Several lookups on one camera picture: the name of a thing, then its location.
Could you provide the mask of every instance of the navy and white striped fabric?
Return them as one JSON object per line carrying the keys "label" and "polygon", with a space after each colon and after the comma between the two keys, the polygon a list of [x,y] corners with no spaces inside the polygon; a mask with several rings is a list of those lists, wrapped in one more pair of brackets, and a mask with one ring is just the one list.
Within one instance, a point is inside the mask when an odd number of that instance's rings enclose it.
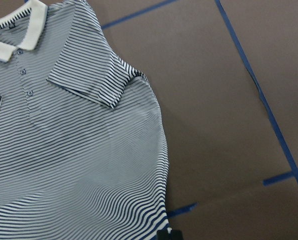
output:
{"label": "navy and white striped fabric", "polygon": [[[30,14],[0,42],[18,45]],[[0,240],[153,240],[169,227],[167,142],[146,76],[85,0],[48,6],[0,61]]]}

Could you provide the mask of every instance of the black tag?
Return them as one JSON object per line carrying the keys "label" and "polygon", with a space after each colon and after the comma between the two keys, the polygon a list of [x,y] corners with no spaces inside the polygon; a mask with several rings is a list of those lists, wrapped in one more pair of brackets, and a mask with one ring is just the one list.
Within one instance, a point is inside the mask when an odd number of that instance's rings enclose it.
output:
{"label": "black tag", "polygon": [[13,29],[13,28],[15,28],[15,27],[16,27],[15,22],[11,22],[11,23],[9,23],[9,29]]}
{"label": "black tag", "polygon": [[171,230],[170,234],[167,229],[158,230],[156,236],[157,240],[184,240],[183,233],[180,230]]}

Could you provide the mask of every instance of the brown cardboard surface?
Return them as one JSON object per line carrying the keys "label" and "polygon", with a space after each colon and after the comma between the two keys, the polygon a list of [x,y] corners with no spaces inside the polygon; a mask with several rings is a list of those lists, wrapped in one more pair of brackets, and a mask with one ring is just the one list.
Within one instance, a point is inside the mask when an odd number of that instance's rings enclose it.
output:
{"label": "brown cardboard surface", "polygon": [[[45,4],[56,0],[42,0]],[[88,0],[104,25],[160,1]],[[298,164],[298,1],[223,0]],[[23,4],[0,1],[0,17]],[[149,79],[168,143],[166,207],[185,240],[298,240],[298,185],[213,0],[178,0],[104,30]]]}
{"label": "brown cardboard surface", "polygon": [[223,0],[298,164],[298,1]]}

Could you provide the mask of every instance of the blue painter's tape line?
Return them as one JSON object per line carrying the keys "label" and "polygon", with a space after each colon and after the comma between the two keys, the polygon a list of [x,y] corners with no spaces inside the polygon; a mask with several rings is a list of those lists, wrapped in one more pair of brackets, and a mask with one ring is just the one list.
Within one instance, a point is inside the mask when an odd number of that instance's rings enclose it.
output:
{"label": "blue painter's tape line", "polygon": [[197,205],[198,205],[198,203],[195,202],[195,203],[190,204],[188,206],[184,206],[184,207],[178,208],[176,210],[169,211],[169,212],[167,212],[167,217],[168,217],[168,219],[170,219],[170,218],[173,218],[175,216],[188,213],[188,212],[192,211]]}
{"label": "blue painter's tape line", "polygon": [[298,183],[298,167],[297,167],[297,165],[295,163],[295,160],[294,160],[294,158],[293,158],[293,156],[292,156],[292,154],[291,154],[291,152],[290,152],[290,150],[288,148],[288,145],[287,145],[287,143],[285,141],[285,138],[284,138],[284,136],[283,136],[283,134],[282,134],[279,126],[278,126],[278,123],[277,123],[277,121],[275,119],[275,116],[274,116],[273,112],[271,111],[271,109],[269,107],[269,104],[268,104],[268,102],[267,102],[267,100],[265,98],[265,95],[264,95],[264,93],[263,93],[263,91],[262,91],[262,89],[261,89],[261,87],[259,85],[259,82],[258,82],[258,80],[256,78],[256,75],[255,75],[255,73],[254,73],[254,71],[253,71],[253,69],[252,69],[252,67],[251,67],[251,65],[250,65],[250,63],[249,63],[249,61],[247,59],[247,56],[245,55],[245,52],[244,52],[244,50],[243,50],[243,48],[242,48],[242,46],[241,46],[241,44],[240,44],[240,42],[238,40],[238,37],[237,37],[237,35],[235,33],[235,30],[234,30],[233,26],[231,25],[230,20],[229,20],[229,18],[227,16],[227,14],[226,14],[223,6],[221,5],[220,0],[215,0],[215,3],[216,3],[216,5],[217,5],[217,7],[218,7],[218,9],[219,9],[219,11],[221,13],[221,16],[222,16],[222,18],[223,18],[223,20],[225,22],[225,25],[228,28],[228,31],[229,31],[229,33],[231,35],[231,38],[232,38],[232,40],[233,40],[233,42],[234,42],[234,44],[235,44],[235,46],[236,46],[236,48],[237,48],[237,50],[239,52],[239,55],[240,55],[240,57],[241,57],[241,59],[243,61],[243,64],[244,64],[245,68],[248,70],[250,76],[252,77],[252,80],[253,80],[254,84],[256,85],[256,87],[258,89],[259,98],[262,101],[262,103],[263,103],[263,105],[264,105],[264,107],[265,107],[265,109],[267,111],[267,114],[268,114],[268,117],[269,117],[269,121],[270,121],[270,123],[272,125],[272,128],[274,130],[274,133],[275,133],[277,139],[280,142],[280,146],[281,146],[281,148],[282,148],[282,150],[284,152],[285,157],[288,160],[288,163],[290,165],[292,174],[293,174],[293,176],[295,177],[295,179],[296,179],[296,181]]}
{"label": "blue painter's tape line", "polygon": [[293,172],[289,171],[289,172],[286,172],[286,173],[283,173],[283,174],[280,174],[280,175],[277,175],[277,176],[267,178],[267,179],[262,181],[262,184],[264,186],[269,186],[271,184],[275,184],[275,183],[281,182],[283,180],[292,178],[293,176],[294,176]]}
{"label": "blue painter's tape line", "polygon": [[176,2],[176,1],[178,1],[178,0],[166,0],[166,1],[162,1],[160,3],[157,3],[155,5],[152,5],[150,7],[147,7],[145,9],[136,11],[136,12],[130,14],[130,15],[127,15],[127,16],[124,16],[124,17],[119,18],[117,20],[114,20],[112,22],[106,23],[105,25],[101,26],[101,28],[102,28],[102,30],[107,29],[107,28],[110,28],[110,27],[112,27],[114,25],[117,25],[117,24],[120,24],[120,23],[125,22],[127,20],[133,19],[133,18],[138,17],[138,16],[140,16],[142,14],[145,14],[145,13],[148,13],[150,11],[156,10],[158,8],[161,8],[161,7],[163,7],[163,6],[167,5],[167,4],[171,4],[171,3]]}

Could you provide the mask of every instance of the shirt collar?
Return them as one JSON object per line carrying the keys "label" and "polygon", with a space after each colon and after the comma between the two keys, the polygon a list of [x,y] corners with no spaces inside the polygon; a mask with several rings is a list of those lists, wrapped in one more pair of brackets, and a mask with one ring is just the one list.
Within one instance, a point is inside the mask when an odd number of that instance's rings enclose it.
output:
{"label": "shirt collar", "polygon": [[48,6],[39,0],[29,0],[24,5],[0,18],[0,29],[8,26],[10,21],[19,19],[30,10],[30,19],[27,27],[27,32],[22,42],[17,46],[13,46],[0,41],[0,61],[8,62],[17,48],[24,50],[35,49],[38,39],[44,30],[47,18]]}

